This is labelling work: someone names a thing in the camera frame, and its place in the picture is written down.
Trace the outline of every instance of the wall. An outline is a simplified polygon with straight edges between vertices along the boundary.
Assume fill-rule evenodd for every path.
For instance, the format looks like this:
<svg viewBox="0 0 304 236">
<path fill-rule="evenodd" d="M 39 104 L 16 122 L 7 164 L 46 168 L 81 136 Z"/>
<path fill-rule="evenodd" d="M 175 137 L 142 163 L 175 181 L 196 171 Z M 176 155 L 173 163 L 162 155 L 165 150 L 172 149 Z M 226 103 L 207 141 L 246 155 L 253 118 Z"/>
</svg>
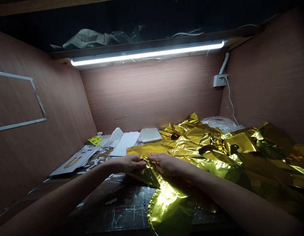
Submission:
<svg viewBox="0 0 304 236">
<path fill-rule="evenodd" d="M 304 25 L 297 9 L 270 22 L 235 48 L 227 65 L 237 120 L 246 127 L 269 121 L 304 143 Z M 228 88 L 221 116 L 232 118 Z"/>
<path fill-rule="evenodd" d="M 97 131 L 78 70 L 53 62 L 48 54 L 0 32 L 0 72 L 34 78 L 49 116 L 47 121 L 0 131 L 1 213 L 79 151 L 84 140 Z M 18 83 L 17 79 L 0 78 L 0 89 L 11 96 L 18 92 L 28 101 L 35 100 L 33 89 Z M 1 123 L 17 121 L 19 116 L 25 116 L 21 119 L 26 121 L 42 118 L 37 106 L 27 109 L 26 103 L 18 99 L 20 97 L 14 97 L 14 101 L 5 106 L 23 104 L 25 114 L 15 106 L 15 111 L 9 109 L 8 115 L 0 113 Z"/>
<path fill-rule="evenodd" d="M 222 52 L 80 71 L 98 131 L 124 132 L 180 123 L 188 114 L 219 114 L 221 88 L 213 76 Z"/>
</svg>

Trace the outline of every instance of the desk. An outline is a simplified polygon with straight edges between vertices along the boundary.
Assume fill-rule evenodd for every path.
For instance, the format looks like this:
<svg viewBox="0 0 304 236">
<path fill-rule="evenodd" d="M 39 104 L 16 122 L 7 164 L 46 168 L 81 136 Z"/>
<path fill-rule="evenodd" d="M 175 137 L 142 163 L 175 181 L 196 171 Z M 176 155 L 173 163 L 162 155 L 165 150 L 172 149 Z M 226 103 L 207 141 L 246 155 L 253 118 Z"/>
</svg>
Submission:
<svg viewBox="0 0 304 236">
<path fill-rule="evenodd" d="M 93 156 L 91 160 L 102 156 L 104 159 L 109 157 L 110 150 L 104 154 Z M 39 198 L 67 183 L 71 179 L 78 177 L 78 169 L 73 173 L 53 176 L 48 181 L 41 183 L 37 188 L 30 192 L 21 201 L 11 206 L 0 217 L 0 225 L 8 221 L 18 212 L 37 201 Z M 90 235 L 98 233 L 123 234 L 125 231 L 135 232 L 146 231 L 150 233 L 147 221 L 147 211 L 155 188 L 148 187 L 146 184 L 137 181 L 124 173 L 112 176 L 109 180 L 100 184 L 86 199 L 82 201 L 83 206 L 77 207 L 63 224 L 56 229 L 52 235 Z M 117 199 L 111 204 L 107 201 Z M 237 225 L 230 217 L 220 211 L 209 213 L 199 208 L 196 209 L 192 231 L 216 230 L 237 228 Z"/>
</svg>

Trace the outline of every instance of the fluorescent light tube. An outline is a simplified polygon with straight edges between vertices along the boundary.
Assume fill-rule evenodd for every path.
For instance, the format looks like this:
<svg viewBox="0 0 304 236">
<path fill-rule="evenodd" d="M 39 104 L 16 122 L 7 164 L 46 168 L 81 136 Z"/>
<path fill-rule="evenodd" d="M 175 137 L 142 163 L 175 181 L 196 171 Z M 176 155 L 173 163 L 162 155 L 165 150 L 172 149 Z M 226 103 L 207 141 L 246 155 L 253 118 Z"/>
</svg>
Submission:
<svg viewBox="0 0 304 236">
<path fill-rule="evenodd" d="M 170 55 L 170 54 L 177 54 L 177 53 L 184 53 L 184 52 L 219 49 L 219 48 L 222 48 L 223 46 L 224 46 L 224 41 L 222 41 L 222 43 L 220 43 L 220 44 L 204 45 L 204 46 L 182 48 L 182 49 L 173 49 L 173 50 L 166 50 L 166 51 L 147 52 L 147 53 L 139 53 L 139 54 L 133 54 L 133 55 L 84 60 L 84 61 L 77 61 L 77 62 L 74 62 L 73 60 L 71 60 L 71 63 L 73 66 L 83 66 L 83 65 L 103 63 L 103 62 L 121 61 L 121 60 L 144 58 L 144 57 Z"/>
</svg>

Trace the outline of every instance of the rectangular metal frame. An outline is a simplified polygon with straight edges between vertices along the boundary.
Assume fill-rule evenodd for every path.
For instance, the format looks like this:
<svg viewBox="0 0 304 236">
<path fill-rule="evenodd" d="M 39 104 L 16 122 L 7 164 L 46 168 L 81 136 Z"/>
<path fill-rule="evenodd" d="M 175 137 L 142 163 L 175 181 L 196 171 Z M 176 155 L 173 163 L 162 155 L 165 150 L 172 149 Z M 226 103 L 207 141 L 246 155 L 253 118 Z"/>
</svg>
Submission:
<svg viewBox="0 0 304 236">
<path fill-rule="evenodd" d="M 30 77 L 25 77 L 25 76 L 21 76 L 21 75 L 14 75 L 14 74 L 8 74 L 8 73 L 4 73 L 4 72 L 0 72 L 0 75 L 1 76 L 6 76 L 6 77 L 12 77 L 12 78 L 17 78 L 17 79 L 25 79 L 25 80 L 30 80 L 31 81 L 31 84 L 32 84 L 32 87 L 34 89 L 34 92 L 36 94 L 36 98 L 38 100 L 38 103 L 39 103 L 39 106 L 40 106 L 40 109 L 44 115 L 44 118 L 41 118 L 41 119 L 38 119 L 38 120 L 32 120 L 32 121 L 26 121 L 26 122 L 22 122 L 22 123 L 18 123 L 18 124 L 13 124 L 13 125 L 8 125 L 8 126 L 1 126 L 0 127 L 0 131 L 1 130 L 5 130 L 5 129 L 10 129 L 10 128 L 16 128 L 16 127 L 20 127 L 20 126 L 24 126 L 24 125 L 30 125 L 30 124 L 34 124 L 34 123 L 37 123 L 37 122 L 41 122 L 41 121 L 45 121 L 48 119 L 48 116 L 46 114 L 46 111 L 44 109 L 44 106 L 43 104 L 41 103 L 41 100 L 36 92 L 36 87 L 35 87 L 35 84 L 34 84 L 34 81 L 33 81 L 33 78 L 30 78 Z"/>
</svg>

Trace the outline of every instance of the yellow sticker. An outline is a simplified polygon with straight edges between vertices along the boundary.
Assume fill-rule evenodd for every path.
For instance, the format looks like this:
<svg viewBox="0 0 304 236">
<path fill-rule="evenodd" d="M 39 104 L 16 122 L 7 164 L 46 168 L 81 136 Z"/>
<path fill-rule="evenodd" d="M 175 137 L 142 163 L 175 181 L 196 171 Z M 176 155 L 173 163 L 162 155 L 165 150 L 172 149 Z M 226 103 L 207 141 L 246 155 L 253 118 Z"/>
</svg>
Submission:
<svg viewBox="0 0 304 236">
<path fill-rule="evenodd" d="M 92 144 L 93 144 L 93 145 L 95 145 L 95 146 L 100 147 L 99 142 L 100 142 L 101 140 L 103 140 L 103 139 L 100 138 L 100 137 L 98 137 L 98 136 L 95 136 L 95 137 L 92 137 L 92 138 L 86 140 L 85 143 L 86 143 L 87 145 L 92 145 Z"/>
</svg>

